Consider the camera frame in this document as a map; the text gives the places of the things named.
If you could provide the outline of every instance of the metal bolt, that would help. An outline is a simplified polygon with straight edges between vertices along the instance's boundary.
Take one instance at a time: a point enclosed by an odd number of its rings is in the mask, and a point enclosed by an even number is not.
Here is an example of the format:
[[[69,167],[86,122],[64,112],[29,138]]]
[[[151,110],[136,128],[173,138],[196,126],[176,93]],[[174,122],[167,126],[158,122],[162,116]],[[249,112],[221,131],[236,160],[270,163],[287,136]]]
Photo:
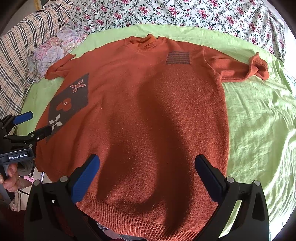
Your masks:
[[[40,180],[36,180],[35,182],[33,182],[34,186],[38,186],[40,184]]]
[[[64,182],[68,181],[68,177],[62,176],[59,180],[64,183]]]
[[[226,180],[229,183],[233,183],[234,182],[234,178],[233,177],[226,177]]]
[[[260,185],[261,185],[261,183],[260,183],[258,180],[255,180],[255,181],[254,181],[254,184],[255,184],[256,186],[260,186]]]

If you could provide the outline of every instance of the checkered blanket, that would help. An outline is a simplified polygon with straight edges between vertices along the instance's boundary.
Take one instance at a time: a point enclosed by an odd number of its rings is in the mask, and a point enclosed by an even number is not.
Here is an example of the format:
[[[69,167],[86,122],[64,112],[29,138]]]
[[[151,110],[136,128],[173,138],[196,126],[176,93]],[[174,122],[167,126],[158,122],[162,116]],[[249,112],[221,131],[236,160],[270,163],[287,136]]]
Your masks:
[[[68,22],[71,0],[49,0],[0,38],[0,119],[20,114],[34,83],[27,56]]]

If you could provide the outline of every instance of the sweater collar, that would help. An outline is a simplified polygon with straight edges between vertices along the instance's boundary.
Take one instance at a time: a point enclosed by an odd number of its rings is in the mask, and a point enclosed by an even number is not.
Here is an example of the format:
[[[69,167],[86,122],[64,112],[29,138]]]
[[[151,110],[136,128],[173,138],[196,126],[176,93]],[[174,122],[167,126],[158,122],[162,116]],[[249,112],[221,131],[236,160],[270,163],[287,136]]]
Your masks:
[[[125,44],[138,51],[146,51],[155,48],[161,44],[164,37],[155,38],[152,34],[148,34],[145,38],[131,36],[125,39]]]

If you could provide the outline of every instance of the human hand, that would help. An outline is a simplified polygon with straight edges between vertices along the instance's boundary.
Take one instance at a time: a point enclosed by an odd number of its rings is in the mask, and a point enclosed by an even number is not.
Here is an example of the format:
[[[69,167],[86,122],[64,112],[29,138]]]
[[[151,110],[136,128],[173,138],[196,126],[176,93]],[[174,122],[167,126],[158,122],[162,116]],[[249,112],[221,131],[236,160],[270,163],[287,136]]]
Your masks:
[[[17,189],[22,189],[31,186],[31,182],[18,176],[17,163],[8,166],[7,173],[9,177],[4,181],[3,176],[0,174],[0,184],[9,192],[15,192]]]

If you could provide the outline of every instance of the pillow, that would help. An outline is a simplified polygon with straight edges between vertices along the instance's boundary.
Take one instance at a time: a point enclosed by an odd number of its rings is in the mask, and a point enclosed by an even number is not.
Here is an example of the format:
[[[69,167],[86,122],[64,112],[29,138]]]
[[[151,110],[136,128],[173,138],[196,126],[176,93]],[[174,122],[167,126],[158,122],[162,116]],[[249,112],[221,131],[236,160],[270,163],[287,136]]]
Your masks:
[[[72,22],[34,49],[28,56],[28,68],[33,79],[39,81],[47,69],[81,44],[88,34],[79,30]]]

